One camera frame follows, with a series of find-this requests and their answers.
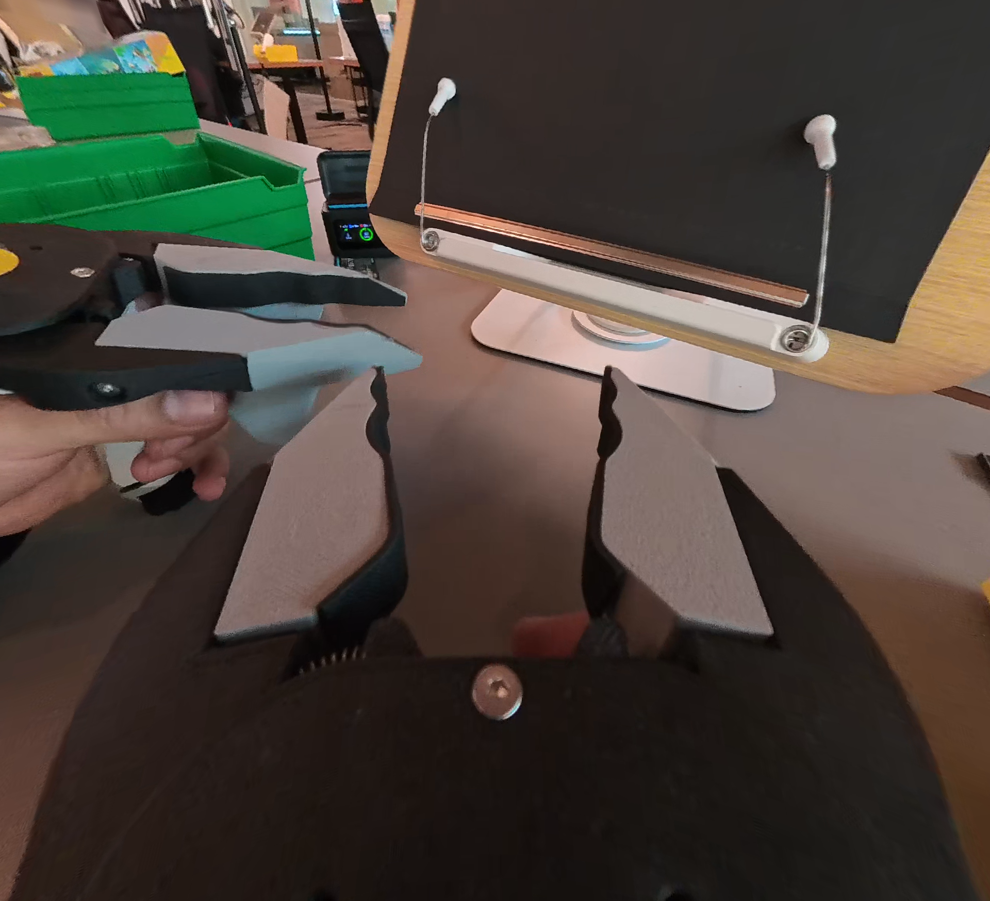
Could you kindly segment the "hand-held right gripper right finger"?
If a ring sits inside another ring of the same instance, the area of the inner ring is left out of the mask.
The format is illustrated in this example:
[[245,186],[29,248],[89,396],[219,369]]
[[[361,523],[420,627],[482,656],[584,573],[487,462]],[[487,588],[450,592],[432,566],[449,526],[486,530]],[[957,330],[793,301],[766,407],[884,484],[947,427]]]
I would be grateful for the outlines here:
[[711,456],[619,369],[599,400],[581,589],[595,630],[629,656],[669,656],[684,635],[773,634]]

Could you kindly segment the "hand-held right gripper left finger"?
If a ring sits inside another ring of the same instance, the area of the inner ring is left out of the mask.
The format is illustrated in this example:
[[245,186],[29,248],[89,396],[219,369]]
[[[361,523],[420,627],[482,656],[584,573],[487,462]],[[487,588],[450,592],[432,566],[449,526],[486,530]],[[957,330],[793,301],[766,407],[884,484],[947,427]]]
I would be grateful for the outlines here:
[[276,453],[214,628],[224,646],[307,635],[362,646],[403,598],[408,571],[377,366]]

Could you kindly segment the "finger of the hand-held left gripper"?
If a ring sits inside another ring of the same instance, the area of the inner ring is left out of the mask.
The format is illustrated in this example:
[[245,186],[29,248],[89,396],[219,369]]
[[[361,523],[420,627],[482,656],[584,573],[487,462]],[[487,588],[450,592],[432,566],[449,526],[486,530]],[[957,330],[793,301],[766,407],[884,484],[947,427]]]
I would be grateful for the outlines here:
[[319,391],[372,368],[395,375],[423,358],[362,325],[266,319],[213,309],[158,306],[110,323],[98,347],[212,352],[245,359],[251,391],[236,394],[233,419],[256,441],[281,447],[312,418]]
[[188,308],[246,312],[407,303],[403,290],[373,276],[251,247],[159,244],[154,261],[168,301]]

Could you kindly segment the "person's left hand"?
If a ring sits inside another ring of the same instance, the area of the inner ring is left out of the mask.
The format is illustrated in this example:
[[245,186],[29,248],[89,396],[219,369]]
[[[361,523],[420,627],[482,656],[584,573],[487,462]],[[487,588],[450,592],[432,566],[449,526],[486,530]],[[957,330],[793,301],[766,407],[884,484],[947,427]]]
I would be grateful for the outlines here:
[[1,404],[1,535],[26,533],[110,480],[99,448],[138,443],[133,480],[183,471],[204,501],[221,497],[229,474],[229,400],[221,392],[173,390],[84,411],[48,411],[12,395]]

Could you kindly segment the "green plastic bin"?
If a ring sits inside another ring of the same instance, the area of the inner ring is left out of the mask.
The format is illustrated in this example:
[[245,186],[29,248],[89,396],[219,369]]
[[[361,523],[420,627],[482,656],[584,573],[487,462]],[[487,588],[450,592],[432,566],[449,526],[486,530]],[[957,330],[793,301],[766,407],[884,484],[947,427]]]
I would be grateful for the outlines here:
[[183,74],[18,77],[16,86],[31,124],[56,142],[200,126]]
[[3,224],[164,232],[314,259],[305,171],[198,132],[2,153]]

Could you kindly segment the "black device with screen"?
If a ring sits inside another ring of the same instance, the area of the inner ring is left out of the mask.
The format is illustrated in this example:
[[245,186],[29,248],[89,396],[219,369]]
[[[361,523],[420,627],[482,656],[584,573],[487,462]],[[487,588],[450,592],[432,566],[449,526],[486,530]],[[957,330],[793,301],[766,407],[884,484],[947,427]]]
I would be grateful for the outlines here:
[[379,278],[379,263],[393,257],[372,225],[366,177],[369,151],[324,150],[317,169],[324,193],[323,224],[337,266]]

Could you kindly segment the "dark wooden table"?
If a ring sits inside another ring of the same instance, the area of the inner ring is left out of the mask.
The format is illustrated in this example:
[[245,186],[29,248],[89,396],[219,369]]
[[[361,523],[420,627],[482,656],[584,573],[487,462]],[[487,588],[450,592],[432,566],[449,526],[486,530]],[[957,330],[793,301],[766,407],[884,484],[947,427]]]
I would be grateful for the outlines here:
[[265,80],[288,98],[285,132],[288,140],[320,148],[350,149],[331,139],[344,127],[356,127],[362,140],[369,139],[368,103],[364,78],[355,61],[331,57],[323,62],[300,59],[267,65],[258,60],[247,64],[258,99],[265,100]]

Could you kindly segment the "colourful printed box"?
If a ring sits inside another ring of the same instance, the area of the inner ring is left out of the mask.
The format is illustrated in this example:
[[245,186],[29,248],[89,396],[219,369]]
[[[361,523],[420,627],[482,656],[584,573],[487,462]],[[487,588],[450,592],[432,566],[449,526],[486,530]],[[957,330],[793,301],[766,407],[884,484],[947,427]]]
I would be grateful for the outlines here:
[[18,68],[21,78],[110,75],[184,75],[179,54],[166,33],[140,30],[99,49],[31,63]]

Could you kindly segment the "black office chair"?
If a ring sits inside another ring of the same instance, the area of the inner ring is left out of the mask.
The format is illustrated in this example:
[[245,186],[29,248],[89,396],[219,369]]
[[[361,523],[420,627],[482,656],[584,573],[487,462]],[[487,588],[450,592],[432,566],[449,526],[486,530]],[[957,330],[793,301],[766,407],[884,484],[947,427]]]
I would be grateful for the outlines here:
[[365,82],[370,138],[374,139],[389,62],[389,49],[370,0],[339,0],[343,32]]

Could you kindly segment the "black pole stand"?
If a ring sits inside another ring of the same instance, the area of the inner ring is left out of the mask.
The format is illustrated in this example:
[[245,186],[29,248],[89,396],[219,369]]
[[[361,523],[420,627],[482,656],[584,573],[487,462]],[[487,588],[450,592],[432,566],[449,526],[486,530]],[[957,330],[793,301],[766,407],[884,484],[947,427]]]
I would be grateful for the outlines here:
[[317,111],[316,117],[318,120],[322,122],[330,122],[330,123],[342,122],[345,120],[345,114],[342,111],[335,109],[332,103],[331,93],[329,92],[329,83],[328,83],[326,68],[324,66],[323,54],[321,51],[320,40],[319,40],[320,32],[316,18],[314,16],[312,1],[303,0],[303,3],[306,9],[306,17],[308,20],[308,27],[310,31],[311,41],[313,44],[315,57],[317,59],[317,70],[318,70],[319,81],[325,102],[324,109],[322,111]]

